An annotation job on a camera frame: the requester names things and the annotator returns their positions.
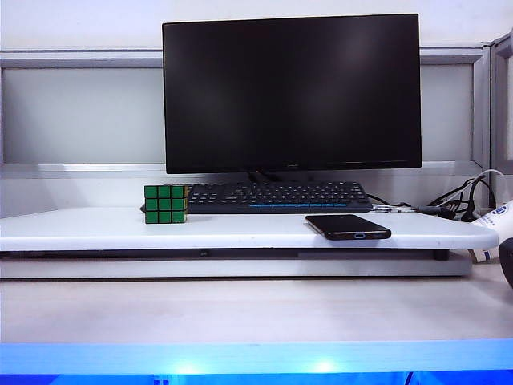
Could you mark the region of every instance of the frosted glass panel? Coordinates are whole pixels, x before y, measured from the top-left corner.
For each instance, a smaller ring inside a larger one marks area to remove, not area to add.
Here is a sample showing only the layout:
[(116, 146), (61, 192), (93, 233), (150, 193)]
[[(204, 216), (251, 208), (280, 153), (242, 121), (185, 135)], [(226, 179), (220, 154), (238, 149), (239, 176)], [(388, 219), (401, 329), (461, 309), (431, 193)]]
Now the frosted glass panel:
[(6, 164), (163, 163), (160, 69), (4, 70)]
[(513, 56), (507, 59), (507, 158), (513, 160)]
[[(422, 66), (424, 160), (470, 160), (472, 66)], [(163, 163), (160, 69), (4, 70), (6, 164)]]
[(473, 67), (421, 67), (423, 160), (471, 160)]

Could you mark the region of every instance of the monitor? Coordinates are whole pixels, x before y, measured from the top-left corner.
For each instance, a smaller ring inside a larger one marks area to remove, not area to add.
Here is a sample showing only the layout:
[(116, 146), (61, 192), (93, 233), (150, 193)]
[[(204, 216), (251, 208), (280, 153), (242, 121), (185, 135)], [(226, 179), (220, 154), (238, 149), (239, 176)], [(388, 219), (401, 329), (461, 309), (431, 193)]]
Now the monitor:
[(418, 16), (163, 24), (167, 173), (421, 165)]

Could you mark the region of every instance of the black smartphone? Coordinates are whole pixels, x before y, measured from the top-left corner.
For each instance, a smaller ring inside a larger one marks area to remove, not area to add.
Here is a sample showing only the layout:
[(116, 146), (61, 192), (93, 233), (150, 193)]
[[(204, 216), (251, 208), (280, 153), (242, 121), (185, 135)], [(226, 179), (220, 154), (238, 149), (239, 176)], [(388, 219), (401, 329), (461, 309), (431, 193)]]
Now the black smartphone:
[(386, 227), (353, 214), (308, 215), (307, 222), (331, 241), (354, 239), (386, 239), (392, 232)]

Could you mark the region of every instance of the desk shelf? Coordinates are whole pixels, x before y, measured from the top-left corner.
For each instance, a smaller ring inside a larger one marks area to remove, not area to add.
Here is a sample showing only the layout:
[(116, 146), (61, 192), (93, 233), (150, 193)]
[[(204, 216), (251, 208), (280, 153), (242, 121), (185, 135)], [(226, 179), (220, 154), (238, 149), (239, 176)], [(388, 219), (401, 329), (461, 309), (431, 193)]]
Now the desk shelf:
[(61, 209), (0, 220), (0, 251), (134, 249), (486, 249), (495, 231), (418, 213), (366, 213), (392, 231), (383, 240), (328, 241), (305, 214), (189, 215), (180, 225), (146, 225), (136, 207)]

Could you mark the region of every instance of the black keyboard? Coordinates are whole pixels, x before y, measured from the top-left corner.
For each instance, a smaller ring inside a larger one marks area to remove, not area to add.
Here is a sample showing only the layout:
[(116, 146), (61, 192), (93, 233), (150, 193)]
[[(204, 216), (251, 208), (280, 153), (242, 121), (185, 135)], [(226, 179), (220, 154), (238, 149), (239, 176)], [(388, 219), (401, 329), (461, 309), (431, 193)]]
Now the black keyboard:
[(357, 182), (194, 184), (190, 214), (367, 213), (372, 209)]

